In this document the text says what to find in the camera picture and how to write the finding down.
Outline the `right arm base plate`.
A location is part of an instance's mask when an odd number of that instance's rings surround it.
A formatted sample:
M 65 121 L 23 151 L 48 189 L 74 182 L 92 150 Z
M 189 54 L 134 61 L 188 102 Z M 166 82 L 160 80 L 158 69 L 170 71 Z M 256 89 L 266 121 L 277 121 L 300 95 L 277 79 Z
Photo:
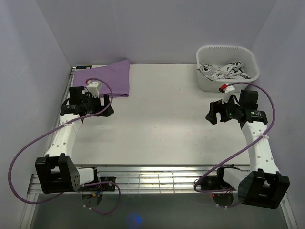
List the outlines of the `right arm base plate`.
M 201 176 L 194 182 L 194 190 L 199 193 L 210 193 L 214 199 L 228 198 L 238 189 L 241 178 L 229 177 L 227 181 L 220 179 L 216 175 Z

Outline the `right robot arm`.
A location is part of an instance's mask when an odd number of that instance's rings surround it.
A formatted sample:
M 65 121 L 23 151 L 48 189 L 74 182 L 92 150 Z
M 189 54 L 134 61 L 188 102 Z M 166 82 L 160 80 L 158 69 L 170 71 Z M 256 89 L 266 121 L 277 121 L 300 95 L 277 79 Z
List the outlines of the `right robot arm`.
M 217 169 L 215 183 L 220 189 L 234 188 L 241 204 L 276 209 L 289 188 L 287 176 L 281 175 L 275 164 L 269 138 L 265 131 L 268 121 L 264 111 L 258 110 L 258 92 L 241 90 L 240 97 L 234 95 L 233 86 L 223 85 L 221 100 L 210 103 L 206 119 L 213 125 L 232 119 L 240 124 L 246 139 L 250 172 L 243 174 L 234 165 L 222 165 Z

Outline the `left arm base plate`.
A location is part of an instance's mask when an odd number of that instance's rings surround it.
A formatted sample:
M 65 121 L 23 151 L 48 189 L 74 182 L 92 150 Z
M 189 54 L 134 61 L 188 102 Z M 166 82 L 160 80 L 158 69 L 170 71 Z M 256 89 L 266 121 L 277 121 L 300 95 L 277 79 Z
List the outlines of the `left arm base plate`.
M 90 184 L 97 183 L 97 182 L 105 182 L 105 181 L 111 181 L 113 183 L 116 182 L 116 177 L 97 177 L 95 178 Z M 98 184 L 94 186 L 87 186 L 87 187 L 80 187 L 78 189 L 79 192 L 98 192 L 98 191 L 106 191 L 106 192 L 112 192 L 115 190 L 115 186 L 113 184 Z

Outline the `newspaper print trousers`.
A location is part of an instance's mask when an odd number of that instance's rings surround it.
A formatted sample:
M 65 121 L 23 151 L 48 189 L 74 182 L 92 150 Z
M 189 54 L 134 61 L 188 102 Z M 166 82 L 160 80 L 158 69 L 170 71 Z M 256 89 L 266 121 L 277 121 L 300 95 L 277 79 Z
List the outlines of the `newspaper print trousers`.
M 229 63 L 223 67 L 200 64 L 197 69 L 210 81 L 251 79 L 251 77 L 244 72 L 244 64 L 242 62 Z

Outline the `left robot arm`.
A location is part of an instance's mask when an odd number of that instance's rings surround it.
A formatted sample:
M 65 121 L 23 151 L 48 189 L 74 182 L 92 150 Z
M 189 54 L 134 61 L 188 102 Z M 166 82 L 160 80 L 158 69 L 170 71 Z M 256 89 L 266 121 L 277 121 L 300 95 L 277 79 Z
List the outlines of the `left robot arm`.
M 35 162 L 43 193 L 73 192 L 83 185 L 94 191 L 101 186 L 101 179 L 95 168 L 77 168 L 71 159 L 83 117 L 92 114 L 109 117 L 114 113 L 109 96 L 100 95 L 101 87 L 100 82 L 89 82 L 86 87 L 69 88 L 70 97 L 61 105 L 61 128 L 56 131 L 45 156 L 38 157 Z

